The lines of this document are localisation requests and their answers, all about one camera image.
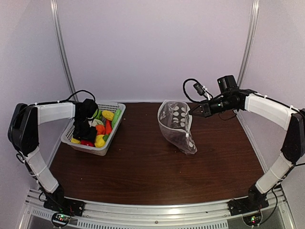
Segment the red toy bell pepper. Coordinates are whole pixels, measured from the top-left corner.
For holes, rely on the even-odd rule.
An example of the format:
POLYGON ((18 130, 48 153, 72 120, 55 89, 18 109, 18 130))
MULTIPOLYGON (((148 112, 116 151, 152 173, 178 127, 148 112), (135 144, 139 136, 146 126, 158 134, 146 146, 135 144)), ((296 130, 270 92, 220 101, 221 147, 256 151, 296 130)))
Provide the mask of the red toy bell pepper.
POLYGON ((81 145, 95 147, 95 144, 88 140, 81 140, 81 145))

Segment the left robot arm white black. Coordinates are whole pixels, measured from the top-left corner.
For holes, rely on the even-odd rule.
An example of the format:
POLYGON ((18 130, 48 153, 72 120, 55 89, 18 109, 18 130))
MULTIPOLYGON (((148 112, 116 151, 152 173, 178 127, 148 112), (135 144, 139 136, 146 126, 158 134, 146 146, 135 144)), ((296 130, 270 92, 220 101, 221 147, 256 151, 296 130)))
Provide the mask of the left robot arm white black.
POLYGON ((62 119, 74 120, 73 138, 94 143, 97 130, 89 121, 97 114, 98 106, 94 99, 83 102, 69 100, 35 104, 16 105, 8 139, 18 152, 20 161, 25 164, 30 175, 38 182, 47 200, 58 212, 64 212, 69 204, 64 190, 52 175, 39 148, 39 125, 62 119))

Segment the orange toy pumpkin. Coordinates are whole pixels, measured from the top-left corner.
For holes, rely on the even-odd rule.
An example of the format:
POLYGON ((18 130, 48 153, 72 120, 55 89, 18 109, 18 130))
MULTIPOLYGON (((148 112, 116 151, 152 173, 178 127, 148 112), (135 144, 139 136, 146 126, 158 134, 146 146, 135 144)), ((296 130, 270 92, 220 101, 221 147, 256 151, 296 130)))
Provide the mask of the orange toy pumpkin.
POLYGON ((105 135, 105 126, 104 125, 96 125, 95 126, 97 135, 105 135))

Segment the clear dotted zip top bag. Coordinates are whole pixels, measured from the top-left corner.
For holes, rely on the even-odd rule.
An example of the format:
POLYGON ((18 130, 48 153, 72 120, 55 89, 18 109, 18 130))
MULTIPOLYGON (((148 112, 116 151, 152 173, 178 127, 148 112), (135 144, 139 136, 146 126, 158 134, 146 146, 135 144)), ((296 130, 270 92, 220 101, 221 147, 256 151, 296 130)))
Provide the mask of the clear dotted zip top bag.
POLYGON ((165 100, 158 109, 157 119, 160 131, 164 138, 183 133, 186 136, 187 149, 180 151, 186 155, 194 155, 197 147, 191 134, 193 118, 189 115, 190 107, 185 102, 165 100))

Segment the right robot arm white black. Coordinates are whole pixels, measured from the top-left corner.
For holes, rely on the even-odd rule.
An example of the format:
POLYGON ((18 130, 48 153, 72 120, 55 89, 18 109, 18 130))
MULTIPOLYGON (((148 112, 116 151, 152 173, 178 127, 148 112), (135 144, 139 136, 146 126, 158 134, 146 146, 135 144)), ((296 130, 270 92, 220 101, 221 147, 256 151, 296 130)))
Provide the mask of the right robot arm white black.
POLYGON ((280 185, 297 164, 305 163, 305 110, 286 105, 256 90, 241 89, 233 75, 216 80, 218 95, 194 78, 184 81, 183 90, 193 89, 197 97, 192 103, 193 117, 219 117, 225 122, 233 112, 240 122, 263 174, 252 184, 244 198, 247 210, 262 206, 266 195, 280 185))

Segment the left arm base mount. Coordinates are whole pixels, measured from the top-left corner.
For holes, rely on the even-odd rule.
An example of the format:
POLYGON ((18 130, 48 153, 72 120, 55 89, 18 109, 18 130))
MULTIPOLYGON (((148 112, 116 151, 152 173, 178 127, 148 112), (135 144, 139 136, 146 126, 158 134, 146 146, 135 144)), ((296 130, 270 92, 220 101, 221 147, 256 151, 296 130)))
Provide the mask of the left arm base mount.
POLYGON ((54 201, 48 199, 44 201, 43 207, 54 211, 51 216, 51 223, 56 228, 66 227, 73 217, 83 215, 85 203, 80 200, 66 198, 64 205, 60 206, 54 201))

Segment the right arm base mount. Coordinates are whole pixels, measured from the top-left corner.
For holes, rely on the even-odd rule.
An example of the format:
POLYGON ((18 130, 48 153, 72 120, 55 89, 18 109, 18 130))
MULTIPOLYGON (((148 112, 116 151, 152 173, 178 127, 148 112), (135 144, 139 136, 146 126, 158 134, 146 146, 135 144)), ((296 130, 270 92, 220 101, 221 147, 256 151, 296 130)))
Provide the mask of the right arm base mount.
POLYGON ((243 223, 249 227, 258 227, 263 221, 262 209, 269 207, 267 200, 251 203, 249 198, 231 199, 228 203, 231 216, 242 216, 243 223))

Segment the yellow toy banana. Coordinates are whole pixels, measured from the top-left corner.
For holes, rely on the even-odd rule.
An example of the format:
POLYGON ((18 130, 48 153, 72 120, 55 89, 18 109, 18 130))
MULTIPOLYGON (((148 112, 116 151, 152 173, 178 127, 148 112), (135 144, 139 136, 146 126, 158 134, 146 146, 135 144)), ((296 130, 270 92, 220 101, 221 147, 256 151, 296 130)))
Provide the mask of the yellow toy banana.
POLYGON ((72 139, 71 139, 71 143, 73 143, 73 144, 80 144, 80 143, 81 143, 81 140, 72 138, 72 139))

